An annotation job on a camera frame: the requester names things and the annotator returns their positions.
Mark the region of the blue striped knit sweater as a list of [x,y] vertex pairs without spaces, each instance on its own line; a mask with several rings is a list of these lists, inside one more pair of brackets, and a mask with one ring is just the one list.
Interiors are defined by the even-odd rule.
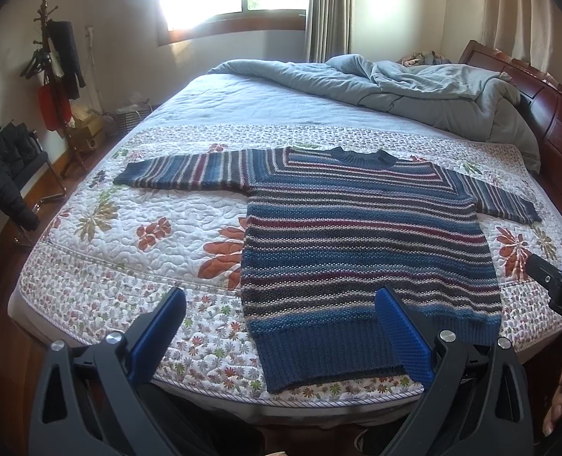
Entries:
[[502,302],[478,218],[540,221],[515,193],[381,150],[171,155],[130,163],[116,182],[245,196],[241,300],[272,393],[401,373],[375,313],[385,287],[437,327],[493,343]]

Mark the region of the black chair with clothes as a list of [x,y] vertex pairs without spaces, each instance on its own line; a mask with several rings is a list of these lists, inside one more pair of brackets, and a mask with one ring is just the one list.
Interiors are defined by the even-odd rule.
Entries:
[[47,168],[53,172],[53,165],[47,151],[39,141],[38,134],[27,126],[7,126],[0,124],[0,212],[7,215],[16,226],[18,236],[15,243],[21,247],[33,246],[29,233],[36,230],[40,224],[38,211],[48,203],[63,200],[68,192],[55,174],[54,180],[60,187],[58,193],[43,196],[33,206],[27,205],[21,191],[24,186],[37,174],[40,168]]

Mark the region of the dark wooden headboard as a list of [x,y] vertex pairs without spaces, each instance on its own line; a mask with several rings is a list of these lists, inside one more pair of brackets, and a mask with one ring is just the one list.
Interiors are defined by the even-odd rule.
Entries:
[[470,40],[458,62],[510,75],[519,89],[517,112],[536,137],[541,168],[533,187],[562,226],[562,84],[526,62]]

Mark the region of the floral quilted bedspread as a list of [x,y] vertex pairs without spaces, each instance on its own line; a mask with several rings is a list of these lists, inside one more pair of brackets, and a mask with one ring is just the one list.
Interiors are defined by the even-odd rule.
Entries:
[[52,218],[20,273],[10,317],[43,342],[90,344],[129,326],[173,286],[186,317],[158,369],[161,386],[244,417],[331,417],[394,408],[421,389],[405,376],[269,393],[239,293],[246,202],[235,193],[134,190],[115,184],[132,162],[171,154],[296,145],[384,149],[423,158],[532,201],[529,228],[481,218],[501,284],[502,332],[522,357],[562,330],[544,291],[524,279],[529,253],[562,264],[562,217],[514,146],[456,140],[409,119],[236,75],[201,76],[125,137]]

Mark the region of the grey-blue rumpled duvet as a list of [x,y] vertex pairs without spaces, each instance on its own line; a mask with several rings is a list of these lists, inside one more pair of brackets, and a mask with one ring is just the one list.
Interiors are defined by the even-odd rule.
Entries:
[[401,116],[476,142],[514,145],[538,173],[536,135],[518,112],[520,91],[504,71],[465,64],[403,66],[337,55],[324,63],[235,59],[210,70],[272,81],[294,91]]

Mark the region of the patterned pillow by headboard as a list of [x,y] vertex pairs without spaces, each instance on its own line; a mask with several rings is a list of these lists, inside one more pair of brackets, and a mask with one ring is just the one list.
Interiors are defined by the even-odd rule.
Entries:
[[406,55],[398,61],[404,67],[414,66],[433,66],[433,65],[446,65],[451,64],[451,61],[437,52],[413,52],[411,55]]

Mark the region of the cardboard box on floor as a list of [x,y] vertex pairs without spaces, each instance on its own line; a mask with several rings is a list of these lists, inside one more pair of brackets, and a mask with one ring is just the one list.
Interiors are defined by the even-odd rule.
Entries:
[[71,140],[80,152],[97,150],[105,139],[104,121],[95,110],[71,104]]

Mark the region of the white basket on floor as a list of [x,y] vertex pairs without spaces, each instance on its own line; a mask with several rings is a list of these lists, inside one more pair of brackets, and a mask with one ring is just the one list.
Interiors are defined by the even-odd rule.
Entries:
[[153,110],[154,107],[148,100],[118,108],[114,112],[118,133],[122,136],[128,134],[133,128],[136,128],[136,126],[143,122]]

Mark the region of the red bag on rack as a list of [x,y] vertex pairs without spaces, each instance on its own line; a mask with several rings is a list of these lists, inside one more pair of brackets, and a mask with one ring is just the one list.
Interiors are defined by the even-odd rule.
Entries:
[[38,101],[48,131],[55,132],[63,126],[68,126],[71,120],[71,104],[61,85],[44,84],[39,87]]

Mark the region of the wooden coat rack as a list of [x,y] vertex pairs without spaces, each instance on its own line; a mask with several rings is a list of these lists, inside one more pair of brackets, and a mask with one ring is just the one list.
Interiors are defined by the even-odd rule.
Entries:
[[54,53],[48,32],[48,22],[51,14],[57,9],[57,5],[50,8],[48,0],[41,0],[37,10],[38,16],[33,19],[40,27],[40,38],[32,42],[36,45],[36,49],[32,54],[32,59],[24,67],[20,76],[29,79],[39,74],[43,75],[42,81],[45,91],[38,94],[39,109],[45,127],[50,131],[57,132],[67,146],[65,161],[59,171],[60,177],[65,178],[72,168],[80,168],[83,173],[87,172],[87,168],[83,155],[78,150],[75,139],[70,132],[71,121],[73,120],[70,99],[65,94],[62,80],[55,74],[53,66]]

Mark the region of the grey window curtain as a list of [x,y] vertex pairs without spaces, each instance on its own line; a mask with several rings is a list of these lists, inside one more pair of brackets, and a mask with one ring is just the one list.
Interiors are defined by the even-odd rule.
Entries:
[[353,0],[309,0],[306,13],[307,61],[323,63],[348,54]]

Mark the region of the black jacket on rack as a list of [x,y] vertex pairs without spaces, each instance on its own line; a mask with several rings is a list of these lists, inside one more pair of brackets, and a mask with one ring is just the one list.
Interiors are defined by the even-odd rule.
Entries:
[[80,98],[80,89],[86,87],[86,82],[80,67],[73,26],[71,22],[49,20],[47,30],[64,73],[62,83],[65,94],[70,100],[77,100]]

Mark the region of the beige pleated wall curtain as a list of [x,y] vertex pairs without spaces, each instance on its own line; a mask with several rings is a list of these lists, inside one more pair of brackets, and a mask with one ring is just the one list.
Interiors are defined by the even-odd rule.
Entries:
[[553,0],[484,0],[482,43],[562,85],[562,12]]

